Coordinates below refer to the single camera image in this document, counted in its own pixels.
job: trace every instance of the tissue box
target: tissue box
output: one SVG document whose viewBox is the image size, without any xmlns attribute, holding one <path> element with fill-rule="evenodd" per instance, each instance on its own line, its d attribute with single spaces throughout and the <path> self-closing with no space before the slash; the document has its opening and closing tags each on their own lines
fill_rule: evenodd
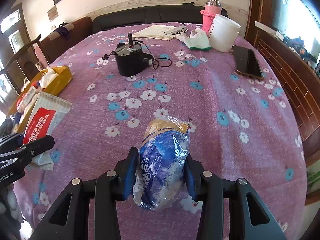
<svg viewBox="0 0 320 240">
<path fill-rule="evenodd" d="M 57 96 L 61 93 L 61 91 L 70 83 L 70 81 L 72 80 L 72 74 L 70 72 L 70 69 L 68 66 L 60 66 L 60 67 L 52 67 L 52 69 L 55 71 L 55 73 L 58 74 L 58 76 L 47 86 L 46 89 L 44 89 L 43 91 L 49 94 L 52 94 L 54 96 Z M 30 84 L 26 87 L 26 89 L 18 96 L 17 100 L 13 103 L 13 105 L 11 106 L 8 116 L 10 116 L 10 114 L 14 115 L 17 112 L 17 101 L 22 97 L 22 94 L 28 92 L 31 84 L 34 81 L 39 81 L 42 76 L 44 75 L 44 73 L 47 73 L 48 70 L 44 69 L 41 72 L 39 72 L 30 82 Z M 26 130 L 28 121 L 29 121 L 29 117 L 31 115 L 31 112 L 33 110 L 34 105 L 29 109 L 29 111 L 27 112 L 27 114 L 25 115 L 23 121 L 21 122 L 21 124 L 19 125 L 18 128 L 18 133 L 24 132 Z"/>
</svg>

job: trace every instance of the paper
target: paper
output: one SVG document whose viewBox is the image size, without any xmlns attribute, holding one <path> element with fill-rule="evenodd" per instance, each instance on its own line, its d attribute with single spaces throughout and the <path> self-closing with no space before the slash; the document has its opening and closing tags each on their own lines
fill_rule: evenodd
<svg viewBox="0 0 320 240">
<path fill-rule="evenodd" d="M 136 32 L 135 34 L 132 34 L 132 37 L 153 38 L 153 39 L 158 39 L 158 40 L 169 41 L 174 38 L 174 35 L 166 34 L 164 32 L 166 32 L 168 30 L 172 30 L 174 28 L 176 28 L 176 27 L 175 26 L 153 24 L 150 27 L 147 27 L 139 32 Z"/>
</svg>

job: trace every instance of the purple bed sheet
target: purple bed sheet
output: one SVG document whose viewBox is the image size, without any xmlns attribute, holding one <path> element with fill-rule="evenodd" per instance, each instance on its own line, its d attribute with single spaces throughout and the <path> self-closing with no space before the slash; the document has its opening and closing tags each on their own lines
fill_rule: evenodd
<svg viewBox="0 0 320 240">
<path fill-rule="evenodd" d="M 306 197 L 306 165 L 292 109 L 270 66 L 241 37 L 235 44 L 254 50 L 263 81 L 237 75 L 231 53 L 191 51 L 176 39 L 140 38 L 156 57 L 173 61 L 168 68 L 149 67 L 127 78 L 118 73 L 114 56 L 101 59 L 118 42 L 127 41 L 128 32 L 147 26 L 93 34 L 51 64 L 70 67 L 73 80 L 60 97 L 73 106 L 52 134 L 54 170 L 30 164 L 25 177 L 15 182 L 26 219 L 37 226 L 73 178 L 94 179 L 114 168 L 131 146 L 140 147 L 148 123 L 168 114 L 189 123 L 194 160 L 221 178 L 247 178 L 287 238 L 294 239 Z M 168 62 L 160 60 L 162 65 Z M 195 239 L 201 207 L 186 191 L 159 212 L 141 210 L 132 198 L 118 202 L 122 240 Z M 224 239 L 228 229 L 225 201 Z M 93 212 L 89 236 L 93 239 Z"/>
</svg>

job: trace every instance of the white plastic bucket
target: white plastic bucket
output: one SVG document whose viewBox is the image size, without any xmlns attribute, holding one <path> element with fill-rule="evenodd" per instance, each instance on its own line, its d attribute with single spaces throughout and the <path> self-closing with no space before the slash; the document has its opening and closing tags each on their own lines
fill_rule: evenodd
<svg viewBox="0 0 320 240">
<path fill-rule="evenodd" d="M 211 47 L 221 52 L 229 52 L 240 29 L 241 26 L 235 21 L 217 14 L 209 31 Z"/>
</svg>

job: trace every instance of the pink thermos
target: pink thermos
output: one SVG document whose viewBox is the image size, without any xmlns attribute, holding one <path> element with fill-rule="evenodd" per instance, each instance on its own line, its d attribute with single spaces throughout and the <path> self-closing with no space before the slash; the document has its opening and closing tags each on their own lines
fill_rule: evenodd
<svg viewBox="0 0 320 240">
<path fill-rule="evenodd" d="M 207 0 L 201 14 L 203 15 L 202 29 L 208 35 L 213 19 L 217 14 L 221 14 L 220 0 Z"/>
</svg>

